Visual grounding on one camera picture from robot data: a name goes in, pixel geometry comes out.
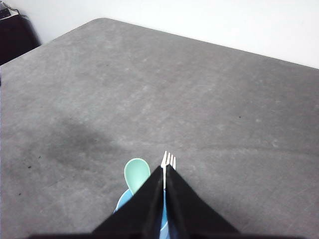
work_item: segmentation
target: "gray felt surface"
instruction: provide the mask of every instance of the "gray felt surface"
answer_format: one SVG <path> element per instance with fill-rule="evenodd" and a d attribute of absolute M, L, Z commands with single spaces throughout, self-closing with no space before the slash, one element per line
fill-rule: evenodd
<path fill-rule="evenodd" d="M 245 233 L 319 237 L 319 70 L 106 18 L 2 66 L 1 234 L 90 232 L 164 150 Z"/>

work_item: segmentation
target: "spoon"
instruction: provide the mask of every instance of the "spoon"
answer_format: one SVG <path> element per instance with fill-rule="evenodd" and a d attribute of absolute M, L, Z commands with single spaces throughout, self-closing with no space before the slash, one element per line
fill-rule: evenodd
<path fill-rule="evenodd" d="M 133 195 L 139 190 L 150 175 L 151 171 L 148 163 L 141 158 L 133 158 L 125 165 L 125 181 Z"/>

